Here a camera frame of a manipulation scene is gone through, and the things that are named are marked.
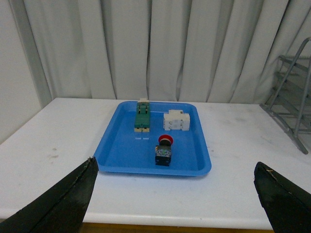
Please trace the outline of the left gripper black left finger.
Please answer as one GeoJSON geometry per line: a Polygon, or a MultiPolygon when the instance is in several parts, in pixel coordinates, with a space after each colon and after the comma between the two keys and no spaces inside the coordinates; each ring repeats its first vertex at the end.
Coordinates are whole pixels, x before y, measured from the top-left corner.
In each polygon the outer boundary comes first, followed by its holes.
{"type": "Polygon", "coordinates": [[[77,233],[92,197],[98,164],[88,158],[0,224],[2,233],[77,233]]]}

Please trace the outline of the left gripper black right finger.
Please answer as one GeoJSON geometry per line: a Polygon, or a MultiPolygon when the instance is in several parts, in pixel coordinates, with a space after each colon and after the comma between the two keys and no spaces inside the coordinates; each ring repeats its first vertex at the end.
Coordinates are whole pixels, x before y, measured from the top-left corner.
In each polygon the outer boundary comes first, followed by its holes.
{"type": "Polygon", "coordinates": [[[256,164],[254,185],[276,233],[311,231],[311,194],[262,162],[256,164]]]}

